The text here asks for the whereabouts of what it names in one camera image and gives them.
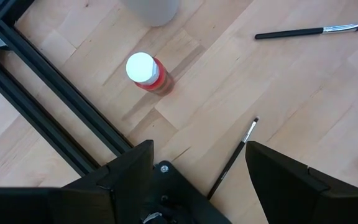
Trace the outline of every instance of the black metal frame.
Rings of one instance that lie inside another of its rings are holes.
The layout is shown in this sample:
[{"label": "black metal frame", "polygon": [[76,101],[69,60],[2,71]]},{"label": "black metal frame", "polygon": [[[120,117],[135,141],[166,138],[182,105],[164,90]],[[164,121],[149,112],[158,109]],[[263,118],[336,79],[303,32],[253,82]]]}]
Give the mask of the black metal frame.
[{"label": "black metal frame", "polygon": [[[132,148],[130,142],[14,27],[33,2],[0,0],[0,38],[115,155],[120,156]],[[1,64],[0,93],[81,176],[99,167]]]}]

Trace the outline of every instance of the wooden floor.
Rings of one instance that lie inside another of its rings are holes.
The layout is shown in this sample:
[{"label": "wooden floor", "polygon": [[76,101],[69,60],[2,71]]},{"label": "wooden floor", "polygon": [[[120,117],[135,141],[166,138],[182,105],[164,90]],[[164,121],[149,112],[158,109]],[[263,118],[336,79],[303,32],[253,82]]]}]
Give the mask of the wooden floor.
[{"label": "wooden floor", "polygon": [[[256,33],[358,22],[352,0],[182,0],[150,28],[117,0],[36,0],[17,28],[134,144],[155,141],[202,193],[256,115],[251,139],[358,186],[358,33],[255,41]],[[155,55],[175,77],[161,98],[124,72]],[[114,155],[20,59],[1,61],[95,159]],[[0,95],[0,186],[78,178]],[[234,223],[266,223],[244,152],[212,199]]]}]

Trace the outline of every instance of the black brush handle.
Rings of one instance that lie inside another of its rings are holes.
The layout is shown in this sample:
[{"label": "black brush handle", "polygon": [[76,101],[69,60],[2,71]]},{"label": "black brush handle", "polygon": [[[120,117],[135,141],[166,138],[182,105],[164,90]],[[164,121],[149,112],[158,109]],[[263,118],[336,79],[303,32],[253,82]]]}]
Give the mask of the black brush handle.
[{"label": "black brush handle", "polygon": [[300,29],[300,30],[288,30],[281,32],[271,32],[266,34],[257,34],[255,35],[255,39],[270,39],[270,38],[280,38],[280,37],[295,37],[299,35],[314,35],[314,34],[322,34],[323,28],[310,28],[310,29]]},{"label": "black brush handle", "polygon": [[226,166],[221,172],[221,175],[219,175],[218,179],[215,181],[215,184],[213,185],[212,189],[209,191],[208,196],[206,197],[208,200],[211,199],[212,195],[214,195],[216,189],[218,189],[219,185],[221,184],[222,180],[226,176],[227,172],[229,172],[231,166],[233,165],[234,161],[236,161],[237,157],[239,156],[242,148],[244,147],[245,143],[240,142],[240,144],[237,146],[236,150],[234,151],[233,155],[230,157],[229,162],[227,162]]}]

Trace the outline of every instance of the silver ferrule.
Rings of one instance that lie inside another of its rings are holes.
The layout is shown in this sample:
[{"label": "silver ferrule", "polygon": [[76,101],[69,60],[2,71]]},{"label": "silver ferrule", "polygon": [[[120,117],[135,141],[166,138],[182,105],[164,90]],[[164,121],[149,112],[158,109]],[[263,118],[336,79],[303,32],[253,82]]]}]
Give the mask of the silver ferrule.
[{"label": "silver ferrule", "polygon": [[356,31],[358,24],[349,24],[343,26],[323,27],[323,33],[334,33],[334,32],[351,32]]},{"label": "silver ferrule", "polygon": [[249,130],[247,132],[247,134],[242,138],[242,140],[241,140],[242,142],[246,143],[248,141],[248,138],[251,135],[252,131],[254,130],[255,126],[256,126],[256,122],[253,121],[252,124],[251,124],[251,127],[249,128]]}]

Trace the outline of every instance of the bottle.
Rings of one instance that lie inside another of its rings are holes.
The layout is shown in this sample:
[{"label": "bottle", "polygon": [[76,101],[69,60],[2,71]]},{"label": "bottle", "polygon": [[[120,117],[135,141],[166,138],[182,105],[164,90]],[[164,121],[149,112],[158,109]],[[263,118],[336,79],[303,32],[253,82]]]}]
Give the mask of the bottle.
[{"label": "bottle", "polygon": [[131,55],[126,64],[128,77],[140,88],[165,96],[173,90],[173,78],[162,63],[144,52]]},{"label": "bottle", "polygon": [[146,25],[157,27],[172,20],[177,13],[179,0],[121,0]]}]

